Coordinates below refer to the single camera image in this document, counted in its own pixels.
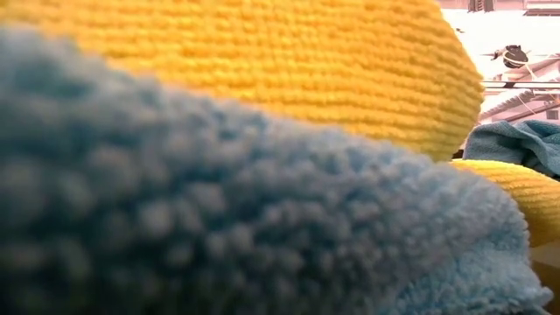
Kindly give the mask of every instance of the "fuzzy fabric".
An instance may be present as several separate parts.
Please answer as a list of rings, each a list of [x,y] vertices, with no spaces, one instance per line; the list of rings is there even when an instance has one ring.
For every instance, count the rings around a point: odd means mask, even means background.
[[[560,126],[552,122],[493,122],[475,128],[464,159],[523,165],[560,180]]]
[[[497,185],[0,30],[3,314],[544,313]]]

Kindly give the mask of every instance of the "microfiber cloth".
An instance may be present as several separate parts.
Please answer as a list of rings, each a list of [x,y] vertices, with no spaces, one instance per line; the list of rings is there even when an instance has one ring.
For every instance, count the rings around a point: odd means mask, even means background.
[[[544,314],[496,184],[0,29],[2,314]]]
[[[560,179],[560,125],[535,120],[480,125],[468,137],[463,158],[523,165]]]

